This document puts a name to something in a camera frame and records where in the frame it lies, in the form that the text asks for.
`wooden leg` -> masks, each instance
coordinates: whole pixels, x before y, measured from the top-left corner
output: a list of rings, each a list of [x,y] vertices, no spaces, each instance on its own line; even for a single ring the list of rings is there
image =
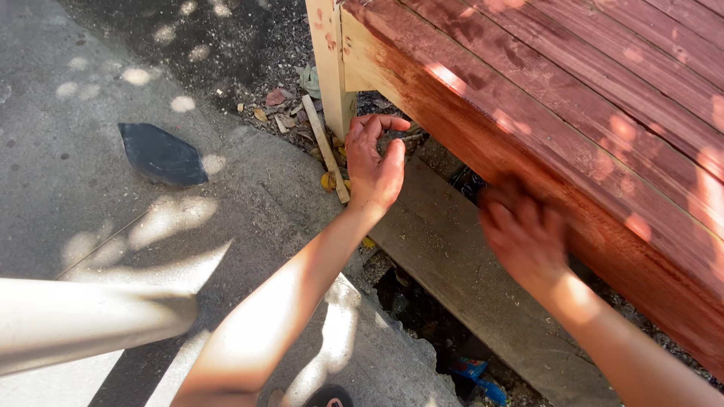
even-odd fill
[[[306,0],[306,3],[324,121],[344,142],[350,120],[357,115],[357,93],[345,90],[340,5],[335,0]]]

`forearm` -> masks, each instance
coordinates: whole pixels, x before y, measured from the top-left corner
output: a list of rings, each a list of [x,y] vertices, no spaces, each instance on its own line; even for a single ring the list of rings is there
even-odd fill
[[[380,210],[349,207],[219,325],[177,399],[199,392],[261,390],[306,326]]]
[[[570,270],[534,294],[593,358],[623,402],[721,406],[724,397],[625,320]]]

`wooden plank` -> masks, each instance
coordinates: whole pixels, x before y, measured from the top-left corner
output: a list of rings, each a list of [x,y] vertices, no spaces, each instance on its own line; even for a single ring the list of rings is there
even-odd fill
[[[559,203],[571,216],[572,252],[724,374],[721,239],[395,1],[349,0],[342,23],[347,63],[486,180],[512,172]],[[441,64],[441,54],[472,85]],[[621,189],[629,181],[634,193]]]
[[[704,187],[718,185],[711,174],[701,169],[697,172],[690,159],[484,15],[466,14],[469,6],[464,1],[401,2],[724,237],[724,213],[710,202],[711,191]],[[454,61],[447,65],[454,67]]]
[[[484,0],[466,2],[724,180],[724,138],[707,123],[532,5],[501,11]]]
[[[475,205],[422,161],[405,165],[400,197],[369,235],[551,403],[618,406],[600,370],[497,262]]]
[[[721,0],[646,1],[701,37],[716,44],[720,49],[724,49],[724,35],[722,35],[724,33],[724,18],[722,17],[724,2]]]
[[[307,117],[309,117],[309,124],[312,125],[314,131],[314,137],[317,139],[319,144],[319,150],[321,156],[324,157],[324,163],[327,165],[327,169],[334,173],[334,179],[337,181],[337,195],[340,197],[340,202],[346,204],[350,201],[350,193],[347,191],[345,186],[345,180],[342,178],[340,168],[337,166],[337,161],[334,160],[332,154],[332,148],[329,147],[329,140],[327,140],[327,134],[324,132],[324,128],[321,126],[319,117],[317,117],[316,109],[314,109],[314,103],[309,95],[302,96],[302,103],[304,104],[304,110],[307,111]]]
[[[679,62],[724,89],[724,52],[644,0],[598,1],[598,7]],[[632,60],[643,59],[637,50],[625,50]]]
[[[718,130],[724,131],[724,122],[715,119],[712,103],[714,97],[721,96],[721,90],[680,66],[674,58],[643,41],[633,31],[606,14],[587,7],[582,0],[532,0],[530,4],[709,125],[714,128],[721,125]],[[633,50],[641,58],[632,58],[627,51]]]
[[[330,0],[306,0],[306,6],[324,121],[344,142],[350,121],[357,115],[357,93],[345,89],[340,5]]]

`white pole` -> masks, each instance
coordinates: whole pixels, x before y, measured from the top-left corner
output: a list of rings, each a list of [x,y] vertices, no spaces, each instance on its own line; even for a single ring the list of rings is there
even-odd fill
[[[0,377],[186,332],[198,315],[188,290],[0,279]]]

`sandal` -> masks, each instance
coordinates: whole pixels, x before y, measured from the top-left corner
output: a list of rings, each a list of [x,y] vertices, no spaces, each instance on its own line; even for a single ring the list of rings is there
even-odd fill
[[[325,385],[304,403],[304,407],[353,407],[352,398],[340,386]]]

